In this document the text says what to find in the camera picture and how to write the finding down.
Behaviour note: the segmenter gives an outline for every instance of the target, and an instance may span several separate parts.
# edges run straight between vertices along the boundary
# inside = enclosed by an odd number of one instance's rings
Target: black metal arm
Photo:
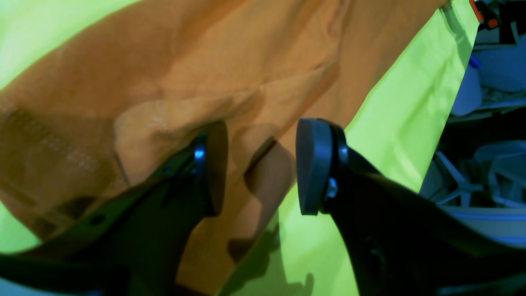
[[[75,295],[174,295],[191,231],[218,215],[225,191],[227,130],[211,125],[146,182],[62,235],[0,256],[0,277]]]
[[[328,213],[370,295],[518,295],[526,250],[476,233],[383,177],[339,126],[302,119],[296,138],[302,214]]]

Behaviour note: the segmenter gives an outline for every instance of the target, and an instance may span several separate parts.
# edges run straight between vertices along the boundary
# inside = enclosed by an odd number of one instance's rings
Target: black rubber pad
[[[317,215],[325,196],[332,160],[330,124],[300,119],[296,134],[298,195],[302,215]]]

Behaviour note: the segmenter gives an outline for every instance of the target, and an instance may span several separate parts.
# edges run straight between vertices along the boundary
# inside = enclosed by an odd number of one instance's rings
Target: neon green cloth
[[[136,1],[1,1],[0,89],[83,28]],[[453,105],[477,32],[469,2],[455,0],[452,6],[435,13],[346,128],[350,146],[386,176],[415,191]],[[0,206],[0,252],[37,243]],[[352,279],[336,226],[329,216],[301,216],[293,188],[220,294],[352,295],[357,294]]]
[[[420,190],[477,34],[469,2],[451,4],[453,9],[436,11],[345,129],[350,147],[414,191]],[[220,296],[358,295],[330,216],[301,216],[296,187],[278,216]]]

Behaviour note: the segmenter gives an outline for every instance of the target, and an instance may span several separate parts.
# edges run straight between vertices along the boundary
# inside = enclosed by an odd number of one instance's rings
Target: orange fabric
[[[444,2],[143,0],[122,9],[0,93],[2,200],[48,238],[224,120],[224,210],[195,229],[177,278],[212,294],[295,180],[297,120],[348,125]]]

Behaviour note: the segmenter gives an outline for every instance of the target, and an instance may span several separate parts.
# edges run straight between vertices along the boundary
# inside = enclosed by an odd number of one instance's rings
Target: orange clip
[[[475,12],[479,23],[482,23],[484,21],[484,16],[482,15],[482,13],[480,13],[479,9],[477,8],[475,0],[469,0],[469,4],[471,4],[471,8],[473,8],[473,12]]]

